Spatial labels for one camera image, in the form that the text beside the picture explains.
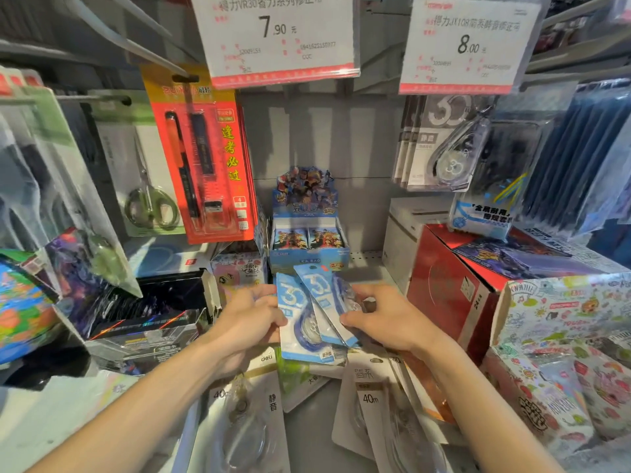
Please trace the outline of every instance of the forearm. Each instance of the forearm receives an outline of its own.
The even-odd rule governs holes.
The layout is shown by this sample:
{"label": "forearm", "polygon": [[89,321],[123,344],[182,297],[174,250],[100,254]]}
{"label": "forearm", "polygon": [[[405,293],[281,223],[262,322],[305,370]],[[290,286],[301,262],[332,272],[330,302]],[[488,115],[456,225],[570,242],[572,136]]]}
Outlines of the forearm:
{"label": "forearm", "polygon": [[448,336],[430,351],[413,352],[430,368],[485,473],[554,472],[563,469]]}
{"label": "forearm", "polygon": [[140,471],[155,446],[211,382],[217,370],[215,353],[193,342],[140,379],[28,473]]}

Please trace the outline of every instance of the hand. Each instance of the hand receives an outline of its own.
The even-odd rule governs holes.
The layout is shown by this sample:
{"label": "hand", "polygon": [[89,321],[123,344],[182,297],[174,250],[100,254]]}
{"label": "hand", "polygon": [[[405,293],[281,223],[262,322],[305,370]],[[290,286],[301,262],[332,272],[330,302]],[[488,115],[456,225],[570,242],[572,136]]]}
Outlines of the hand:
{"label": "hand", "polygon": [[346,312],[340,316],[340,322],[347,327],[364,331],[384,346],[425,354],[437,339],[445,336],[396,287],[386,284],[355,284],[353,290],[359,300],[373,297],[377,301],[377,309],[373,313]]}
{"label": "hand", "polygon": [[210,330],[195,343],[212,343],[222,356],[220,373],[236,369],[245,351],[257,344],[278,341],[278,327],[287,319],[278,309],[276,286],[260,284],[237,290]]}

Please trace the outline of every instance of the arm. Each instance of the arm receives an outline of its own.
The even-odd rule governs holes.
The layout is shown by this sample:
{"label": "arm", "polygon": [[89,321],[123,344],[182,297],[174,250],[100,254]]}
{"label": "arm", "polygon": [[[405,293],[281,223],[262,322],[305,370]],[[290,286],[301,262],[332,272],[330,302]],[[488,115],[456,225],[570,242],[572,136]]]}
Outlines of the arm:
{"label": "arm", "polygon": [[241,365],[287,319],[275,286],[241,289],[217,323],[156,367],[27,473],[135,473],[214,378]]}
{"label": "arm", "polygon": [[396,287],[353,286],[374,297],[374,313],[347,312],[340,321],[383,345],[424,361],[445,394],[458,426],[486,473],[562,473],[564,470],[460,346],[404,298]]}

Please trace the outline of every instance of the person's right hand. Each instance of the person's right hand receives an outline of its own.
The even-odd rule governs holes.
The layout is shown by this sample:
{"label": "person's right hand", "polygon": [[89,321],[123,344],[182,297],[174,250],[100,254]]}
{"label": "person's right hand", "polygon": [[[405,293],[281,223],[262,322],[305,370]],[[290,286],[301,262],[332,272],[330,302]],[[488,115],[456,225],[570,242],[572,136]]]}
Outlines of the person's right hand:
{"label": "person's right hand", "polygon": [[373,297],[377,309],[373,313],[349,311],[339,320],[346,327],[355,327],[385,347],[425,354],[445,334],[414,307],[394,286],[386,284],[354,284],[359,300]]}

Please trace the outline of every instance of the anime trading card display box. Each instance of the anime trading card display box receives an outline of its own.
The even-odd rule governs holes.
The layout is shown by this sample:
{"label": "anime trading card display box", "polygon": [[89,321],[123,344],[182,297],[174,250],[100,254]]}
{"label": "anime trading card display box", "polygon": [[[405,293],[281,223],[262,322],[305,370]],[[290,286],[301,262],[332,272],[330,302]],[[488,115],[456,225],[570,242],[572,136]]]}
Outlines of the anime trading card display box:
{"label": "anime trading card display box", "polygon": [[269,247],[273,274],[294,265],[348,267],[350,249],[338,219],[338,192],[328,171],[294,166],[278,177],[272,193],[274,219]]}

